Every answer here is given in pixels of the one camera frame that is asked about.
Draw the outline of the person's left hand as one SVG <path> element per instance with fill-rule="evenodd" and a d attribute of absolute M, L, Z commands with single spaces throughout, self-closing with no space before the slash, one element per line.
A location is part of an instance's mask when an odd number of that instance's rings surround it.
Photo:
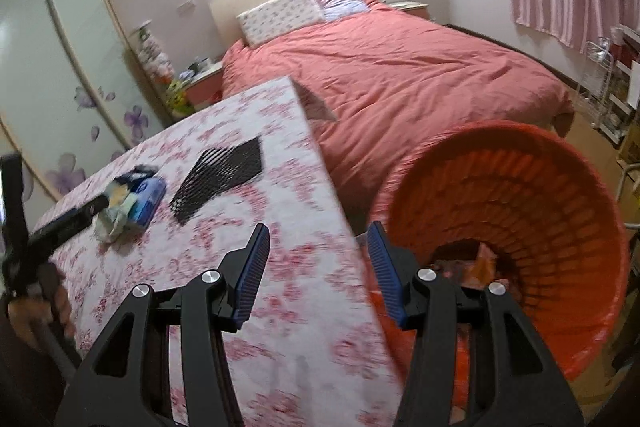
<path fill-rule="evenodd" d="M 73 339 L 76 333 L 76 326 L 70 316 L 72 315 L 72 304 L 68 299 L 66 287 L 61 284 L 56 290 L 53 304 L 58 318 L 64 329 L 67 339 Z M 41 297 L 21 297 L 12 300 L 8 306 L 8 319 L 14 329 L 14 333 L 27 346 L 42 352 L 42 348 L 32 329 L 32 323 L 49 325 L 53 321 L 52 303 Z"/>

